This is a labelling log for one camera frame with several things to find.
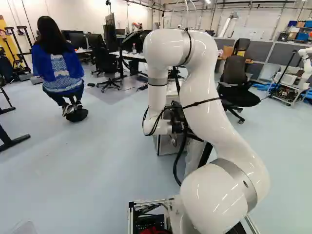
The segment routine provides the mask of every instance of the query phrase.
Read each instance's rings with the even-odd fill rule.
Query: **woman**
[[[42,76],[43,91],[62,107],[66,116],[74,108],[82,108],[83,68],[74,47],[52,18],[41,16],[37,26],[40,37],[32,49],[34,75]],[[68,104],[64,96],[76,96],[75,105]]]

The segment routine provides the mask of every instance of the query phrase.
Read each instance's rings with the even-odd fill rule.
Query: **sneaker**
[[[77,110],[81,110],[82,109],[81,101],[76,101],[75,106]]]
[[[67,114],[71,113],[74,110],[73,105],[67,103],[66,106],[63,106],[63,117],[67,116]]]

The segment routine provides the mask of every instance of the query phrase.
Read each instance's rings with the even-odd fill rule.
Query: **bottle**
[[[132,46],[132,53],[133,54],[137,53],[137,49],[136,49],[136,44],[135,43],[133,43],[133,46]]]

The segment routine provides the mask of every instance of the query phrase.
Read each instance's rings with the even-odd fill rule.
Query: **red component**
[[[140,234],[169,234],[169,231],[166,230],[157,230],[156,227],[151,227],[148,229],[145,229],[144,231],[142,231]]]

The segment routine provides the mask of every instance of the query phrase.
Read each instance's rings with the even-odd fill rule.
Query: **white robotic arm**
[[[312,66],[311,66],[311,59],[308,56],[308,54],[312,54],[312,47],[307,48],[307,49],[300,49],[298,51],[298,54],[302,58],[303,69],[304,69],[304,74],[302,74],[301,77],[309,79],[309,77],[312,75]]]
[[[262,160],[230,124],[218,99],[216,43],[203,32],[160,29],[145,38],[143,51],[149,65],[145,134],[151,132],[165,107],[169,66],[183,64],[188,70],[179,95],[182,107],[216,98],[183,110],[194,134],[213,145],[218,159],[187,176],[180,195],[188,217],[201,234],[224,233],[267,195],[270,180]],[[168,120],[160,120],[154,134],[172,131]]]

